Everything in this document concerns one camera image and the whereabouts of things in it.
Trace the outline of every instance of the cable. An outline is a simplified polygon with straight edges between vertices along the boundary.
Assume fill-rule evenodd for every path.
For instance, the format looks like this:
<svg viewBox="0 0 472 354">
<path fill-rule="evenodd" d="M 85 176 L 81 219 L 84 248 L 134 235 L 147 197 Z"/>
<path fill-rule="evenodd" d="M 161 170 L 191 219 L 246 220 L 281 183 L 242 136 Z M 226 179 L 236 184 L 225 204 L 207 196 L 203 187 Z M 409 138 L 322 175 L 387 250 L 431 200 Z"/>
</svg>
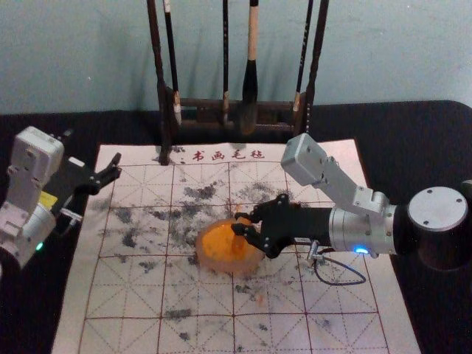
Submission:
<svg viewBox="0 0 472 354">
<path fill-rule="evenodd" d="M 317 254 L 324 254 L 324 253 L 329 253 L 329 252 L 333 252 L 333 251 L 335 251 L 335 249 L 329 247 L 329 248 L 327 248 L 327 249 L 322 249 L 322 250 L 321 250 L 320 252 L 318 252 Z M 324 279 L 321 278 L 321 276 L 318 274 L 317 259 L 315 259 L 315 260 L 313 261 L 313 269 L 314 269 L 314 271 L 315 271 L 316 277 L 319 279 L 320 282 L 323 282 L 324 284 L 327 284 L 327 285 L 333 285 L 333 286 L 359 285 L 359 284 L 364 284 L 364 283 L 366 282 L 366 277 L 365 277 L 364 275 L 362 275 L 361 273 L 359 273 L 358 271 L 356 271 L 354 268 L 351 268 L 351 267 L 349 267 L 348 265 L 339 262 L 338 260 L 333 260 L 333 259 L 328 258 L 328 257 L 325 257 L 324 260 L 326 260 L 326 261 L 328 261 L 328 262 L 335 263 L 335 264 L 337 264 L 338 266 L 341 266 L 342 268 L 347 269 L 348 271 L 353 272 L 355 275 L 357 275 L 358 277 L 360 277 L 361 280 L 358 280 L 358 281 L 355 281 L 355 282 L 330 282 L 330 281 L 324 280 Z"/>
</svg>

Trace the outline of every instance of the wall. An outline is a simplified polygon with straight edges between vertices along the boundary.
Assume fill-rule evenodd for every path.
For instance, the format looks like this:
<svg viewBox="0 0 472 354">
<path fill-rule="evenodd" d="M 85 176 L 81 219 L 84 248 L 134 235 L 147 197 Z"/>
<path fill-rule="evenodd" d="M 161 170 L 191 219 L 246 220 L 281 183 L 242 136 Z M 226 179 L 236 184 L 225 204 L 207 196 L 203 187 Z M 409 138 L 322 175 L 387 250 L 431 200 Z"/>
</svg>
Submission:
<svg viewBox="0 0 472 354">
<path fill-rule="evenodd" d="M 4 0 L 0 113 L 157 109 L 145 0 Z M 171 83 L 161 0 L 156 0 Z M 261 100 L 292 100 L 307 0 L 260 0 Z M 306 86 L 319 2 L 313 6 Z M 241 98 L 249 2 L 229 1 L 230 96 Z M 221 97 L 221 1 L 173 0 L 183 97 Z M 472 1 L 332 0 L 318 104 L 457 100 L 472 106 Z"/>
</svg>

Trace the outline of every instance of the calligraphy practice mat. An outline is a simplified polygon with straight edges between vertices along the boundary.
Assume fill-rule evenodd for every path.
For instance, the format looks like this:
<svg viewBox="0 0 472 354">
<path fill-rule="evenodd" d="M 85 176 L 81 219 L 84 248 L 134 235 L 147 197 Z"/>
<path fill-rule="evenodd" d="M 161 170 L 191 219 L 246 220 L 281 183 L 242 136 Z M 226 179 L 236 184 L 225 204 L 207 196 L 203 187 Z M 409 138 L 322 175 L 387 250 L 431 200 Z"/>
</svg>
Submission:
<svg viewBox="0 0 472 354">
<path fill-rule="evenodd" d="M 366 185 L 353 140 L 322 143 Z M 247 277 L 198 264 L 195 237 L 217 220 L 288 193 L 331 207 L 280 167 L 284 145 L 103 145 L 97 170 L 117 152 L 121 177 L 92 196 L 69 273 L 53 353 L 418 353 L 389 256 L 332 253 L 367 281 L 329 286 L 307 247 L 265 258 Z M 356 275 L 319 266 L 331 282 Z"/>
</svg>

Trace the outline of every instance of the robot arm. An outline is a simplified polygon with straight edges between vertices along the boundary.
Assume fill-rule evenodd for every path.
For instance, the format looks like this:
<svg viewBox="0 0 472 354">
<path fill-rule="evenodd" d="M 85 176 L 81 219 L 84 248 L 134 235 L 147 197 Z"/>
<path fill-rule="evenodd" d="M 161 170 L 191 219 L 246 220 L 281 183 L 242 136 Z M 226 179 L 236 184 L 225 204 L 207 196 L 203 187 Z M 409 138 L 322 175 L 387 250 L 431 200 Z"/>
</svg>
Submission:
<svg viewBox="0 0 472 354">
<path fill-rule="evenodd" d="M 119 178 L 117 154 L 94 173 L 83 162 L 64 156 L 63 140 L 34 127 L 15 137 L 7 198 L 0 208 L 0 277 L 22 269 L 60 219 L 82 220 L 73 208 L 78 194 L 97 194 Z"/>
<path fill-rule="evenodd" d="M 354 183 L 306 133 L 288 141 L 281 165 L 298 183 L 321 189 L 336 205 L 302 208 L 282 194 L 249 214 L 236 214 L 262 221 L 260 232 L 239 223 L 232 228 L 268 257 L 290 244 L 311 245 L 312 257 L 317 246 L 372 257 L 417 251 L 426 265 L 441 270 L 457 268 L 471 257 L 470 181 L 462 183 L 461 192 L 432 187 L 407 206 L 393 205 L 382 192 Z"/>
</svg>

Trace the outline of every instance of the black table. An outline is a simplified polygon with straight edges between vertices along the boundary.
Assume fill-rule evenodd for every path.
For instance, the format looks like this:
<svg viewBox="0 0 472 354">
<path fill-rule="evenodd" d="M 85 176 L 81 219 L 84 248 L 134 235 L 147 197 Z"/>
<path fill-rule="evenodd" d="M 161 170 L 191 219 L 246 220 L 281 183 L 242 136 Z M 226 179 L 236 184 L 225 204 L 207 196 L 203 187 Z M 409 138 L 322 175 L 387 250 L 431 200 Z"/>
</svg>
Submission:
<svg viewBox="0 0 472 354">
<path fill-rule="evenodd" d="M 319 142 L 354 138 L 369 185 L 393 204 L 407 203 L 426 187 L 457 187 L 472 178 L 472 109 L 465 105 L 451 101 L 324 105 L 315 112 L 312 137 Z M 8 166 L 13 137 L 28 125 L 49 133 L 74 128 L 67 153 L 94 166 L 100 144 L 159 144 L 157 116 L 113 111 L 0 117 L 0 171 Z M 184 134 L 180 143 L 228 138 L 200 132 Z M 280 139 L 271 133 L 253 138 Z M 6 188 L 6 173 L 1 172 L 0 201 Z M 2 353 L 50 352 L 77 235 L 75 231 L 62 239 L 50 237 L 18 279 L 1 284 Z M 422 352 L 470 353 L 472 265 L 439 273 L 427 269 L 415 255 L 393 257 L 392 263 Z"/>
</svg>

